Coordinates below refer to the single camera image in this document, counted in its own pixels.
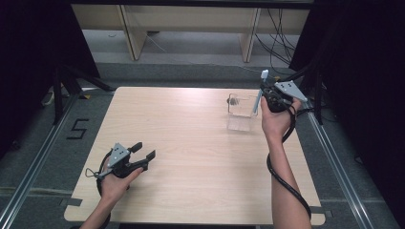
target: person's hand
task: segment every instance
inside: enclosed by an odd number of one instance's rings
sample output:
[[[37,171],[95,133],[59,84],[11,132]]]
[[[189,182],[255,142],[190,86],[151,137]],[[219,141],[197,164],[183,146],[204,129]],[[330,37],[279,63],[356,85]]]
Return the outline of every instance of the person's hand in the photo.
[[[262,129],[265,132],[267,141],[277,141],[282,142],[283,135],[289,128],[291,118],[288,111],[283,111],[280,113],[273,113],[267,105],[267,101],[264,97],[261,98],[260,105],[262,107]],[[301,102],[293,98],[292,104],[295,108],[295,111],[301,106]],[[292,108],[289,108],[293,114],[295,111]]]
[[[107,164],[110,158],[106,159],[104,163],[104,170],[107,169]],[[113,174],[107,175],[101,181],[101,198],[117,203],[125,194],[130,183],[137,178],[143,169],[137,168],[126,178],[119,178]]]

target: transparent container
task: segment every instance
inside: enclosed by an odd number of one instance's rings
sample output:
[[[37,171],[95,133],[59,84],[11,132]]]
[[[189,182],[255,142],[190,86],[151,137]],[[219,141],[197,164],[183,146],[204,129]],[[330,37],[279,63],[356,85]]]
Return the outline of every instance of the transparent container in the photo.
[[[252,128],[252,119],[257,116],[254,111],[257,96],[230,94],[228,102],[227,129],[248,132]]]

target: black cable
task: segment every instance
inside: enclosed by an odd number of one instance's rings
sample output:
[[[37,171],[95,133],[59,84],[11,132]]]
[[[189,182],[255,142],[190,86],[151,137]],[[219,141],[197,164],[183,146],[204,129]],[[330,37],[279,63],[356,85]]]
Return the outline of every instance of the black cable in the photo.
[[[290,60],[290,58],[291,58],[292,56],[291,56],[291,54],[289,53],[288,48],[290,48],[290,49],[292,49],[292,50],[295,50],[295,47],[287,40],[286,36],[285,36],[284,33],[283,33],[283,23],[282,23],[282,20],[283,20],[283,9],[279,9],[279,23],[278,23],[278,26],[276,25],[276,23],[275,23],[275,21],[274,21],[272,15],[271,15],[271,12],[270,12],[269,9],[267,9],[267,13],[268,13],[268,16],[269,16],[270,19],[271,19],[271,22],[273,23],[274,29],[276,30],[276,37],[274,38],[272,35],[270,35],[270,37],[273,38],[274,41],[277,41],[277,43],[283,45],[283,47],[284,47],[284,49],[285,49],[285,52],[286,52],[286,55],[287,55],[287,57],[288,57],[288,60]],[[279,42],[279,41],[277,40],[277,36],[280,36],[280,39],[282,40],[282,42]],[[289,46],[286,44],[285,40],[286,40],[293,48],[289,47]]]
[[[286,45],[286,47],[289,48],[289,49],[292,50],[292,51],[295,51],[295,46],[289,42],[289,40],[288,40],[287,37],[284,35],[284,33],[282,33],[282,35],[283,35],[284,39],[287,41],[287,43],[289,44],[289,46]]]
[[[273,37],[273,35],[269,34],[269,36],[271,37],[271,39],[275,40],[275,38]],[[295,51],[295,47],[290,47],[290,46],[288,46],[288,45],[285,45],[285,44],[281,43],[281,42],[278,41],[278,40],[276,40],[276,42],[277,42],[279,45],[286,46],[287,49],[290,49],[290,50],[292,50],[292,51]]]
[[[99,174],[102,173],[102,170],[104,168],[104,163],[107,160],[108,156],[111,155],[112,152],[113,152],[113,149],[111,149],[111,151],[109,153],[107,153],[107,155],[105,155],[105,157],[102,159],[101,164],[100,164],[100,168],[98,170]],[[101,179],[100,178],[96,179],[96,185],[97,185],[98,193],[101,196],[102,195],[102,192],[101,192],[102,189],[101,189]],[[100,226],[100,229],[105,229],[108,226],[108,223],[110,223],[110,218],[111,218],[111,213],[108,215],[107,219],[104,220],[104,222]]]
[[[299,110],[299,111],[298,111],[297,116],[302,115],[302,114],[305,114],[305,113],[313,112],[313,111],[314,111],[314,108],[302,109],[302,110]]]
[[[283,61],[284,63],[289,64],[289,62],[288,62],[287,59],[285,59],[281,54],[279,54],[279,53],[275,52],[274,50],[272,50],[271,48],[269,48],[269,47],[265,44],[265,42],[263,42],[263,41],[259,38],[259,36],[258,36],[257,34],[255,34],[255,35],[256,35],[256,38],[257,38],[257,40],[259,41],[259,43],[262,45],[262,47],[263,47],[267,52],[269,52],[270,54],[275,55],[278,59],[280,59],[280,60]]]
[[[290,75],[289,77],[284,79],[283,82],[287,82],[287,81],[291,81],[291,80],[293,81],[293,80],[296,80],[296,79],[304,76],[305,73],[307,72],[307,69],[308,69],[308,66],[304,67],[302,70],[300,70],[296,73],[293,73],[292,75]]]
[[[276,26],[276,23],[274,22],[273,17],[271,16],[270,10],[267,9],[267,12],[268,12],[268,15],[270,16],[270,19],[271,19],[271,21],[272,21],[272,23],[273,23],[273,25],[274,25],[274,29],[276,30],[276,37],[275,37],[275,39],[273,40],[273,44],[272,44],[272,46],[271,46],[271,50],[273,51],[273,50],[274,50],[275,41],[277,40],[277,36],[279,35],[279,31],[278,31],[278,28],[277,28],[277,26]],[[270,66],[271,66],[271,68],[274,70],[274,68],[273,68],[273,63],[272,63],[272,56],[270,56]]]
[[[297,199],[298,201],[300,201],[300,203],[304,206],[304,208],[307,210],[309,219],[311,219],[311,212],[310,212],[310,208],[309,205],[307,204],[307,202],[305,201],[305,199],[301,196],[300,193],[298,193],[294,188],[291,187],[291,185],[289,185],[285,180],[283,180],[273,169],[273,167],[271,166],[271,160],[270,160],[270,154],[268,154],[267,156],[267,168],[270,171],[270,173],[274,176],[275,179],[277,179],[277,181],[279,181],[279,183],[281,185],[283,185],[289,192],[291,192]]]
[[[287,138],[291,135],[292,131],[295,128],[295,122],[296,122],[296,114],[297,111],[295,111],[295,108],[293,106],[292,109],[294,110],[294,114],[292,113],[292,111],[289,109],[289,107],[287,107],[287,111],[289,113],[289,117],[290,117],[290,123],[289,123],[289,129],[287,130],[287,132],[284,134],[283,136],[283,142],[285,142],[287,140]]]

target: metal bar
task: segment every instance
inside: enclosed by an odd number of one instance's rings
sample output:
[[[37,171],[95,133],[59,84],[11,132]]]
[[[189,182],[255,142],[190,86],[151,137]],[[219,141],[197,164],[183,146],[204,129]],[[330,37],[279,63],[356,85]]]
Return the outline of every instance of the metal bar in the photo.
[[[303,104],[304,108],[309,108],[308,103]],[[340,162],[339,156],[334,151],[333,146],[330,143],[328,135],[325,132],[325,129],[322,125],[319,125],[315,116],[310,113],[309,120],[312,124],[313,129],[315,130],[322,147],[327,155],[327,158],[330,162],[330,166],[336,175],[336,178],[342,188],[342,191],[348,201],[348,204],[352,208],[357,223],[361,229],[374,228],[373,223],[369,217],[369,214],[366,211],[366,208],[361,201],[360,197],[356,193],[351,180],[349,179],[342,163]]]
[[[339,1],[313,0],[68,0],[69,4],[173,6],[173,7],[224,7],[224,8],[272,8],[304,9],[339,6]]]
[[[38,177],[39,172],[41,171],[42,166],[44,165],[51,148],[53,147],[56,137],[58,136],[60,130],[65,123],[66,117],[69,114],[69,111],[72,109],[73,105],[77,101],[79,94],[73,94],[69,97],[66,103],[66,112],[61,116],[60,120],[52,126],[50,133],[42,144],[41,149],[36,155],[35,159],[32,162],[32,165],[28,169],[27,173],[24,175],[24,178],[18,185],[17,189],[13,193],[11,200],[9,201],[6,208],[2,211],[0,218],[0,225],[2,228],[10,228],[12,222],[18,214],[24,200],[27,197],[28,192],[30,191],[33,183]]]

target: black tape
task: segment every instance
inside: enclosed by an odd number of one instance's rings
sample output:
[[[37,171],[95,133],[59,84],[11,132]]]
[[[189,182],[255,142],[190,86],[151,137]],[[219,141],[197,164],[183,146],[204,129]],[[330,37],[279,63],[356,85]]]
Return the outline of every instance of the black tape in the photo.
[[[68,136],[68,137],[66,137],[66,139],[69,139],[69,140],[80,140],[80,139],[83,138],[84,133],[86,133],[87,129],[85,129],[85,128],[76,128],[76,125],[77,125],[77,123],[78,123],[79,121],[89,121],[89,118],[78,118],[78,119],[75,121],[75,124],[74,124],[74,126],[72,127],[71,131],[81,132],[80,136]]]
[[[80,198],[63,198],[62,201],[60,201],[60,206],[76,206],[79,207],[83,199]]]
[[[310,212],[313,214],[325,214],[325,210],[323,207],[318,206],[310,206]]]

